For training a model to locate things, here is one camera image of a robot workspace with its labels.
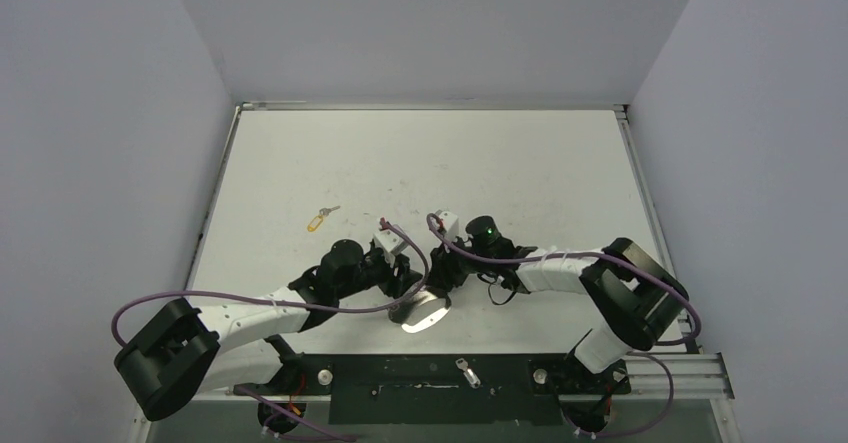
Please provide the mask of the silver carabiner keyring with rings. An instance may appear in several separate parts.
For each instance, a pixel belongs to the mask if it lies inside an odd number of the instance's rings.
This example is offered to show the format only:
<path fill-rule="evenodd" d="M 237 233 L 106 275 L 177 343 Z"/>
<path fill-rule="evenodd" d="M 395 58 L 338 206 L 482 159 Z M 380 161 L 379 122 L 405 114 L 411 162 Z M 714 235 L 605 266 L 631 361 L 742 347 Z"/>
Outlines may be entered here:
<path fill-rule="evenodd" d="M 447 292 L 425 286 L 388 312 L 389 320 L 408 334 L 425 331 L 443 319 L 452 306 Z"/>

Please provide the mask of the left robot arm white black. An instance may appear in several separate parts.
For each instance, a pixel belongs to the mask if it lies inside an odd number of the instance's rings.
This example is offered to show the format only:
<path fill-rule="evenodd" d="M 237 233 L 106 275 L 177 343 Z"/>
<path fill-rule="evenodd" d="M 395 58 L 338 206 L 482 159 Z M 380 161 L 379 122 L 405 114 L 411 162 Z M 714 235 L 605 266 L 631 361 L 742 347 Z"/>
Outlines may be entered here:
<path fill-rule="evenodd" d="M 121 341 L 114 366 L 145 417 L 165 419 L 219 379 L 236 383 L 212 370 L 215 360 L 254 342 L 272 342 L 282 334 L 311 330 L 346 310 L 343 299 L 379 288 L 392 309 L 425 285 L 431 266 L 412 269 L 398 250 L 372 242 L 368 248 L 343 239 L 334 243 L 319 264 L 288 285 L 261 297 L 205 292 L 217 304 L 196 307 L 193 291 L 161 294 L 165 305 L 131 339 Z"/>

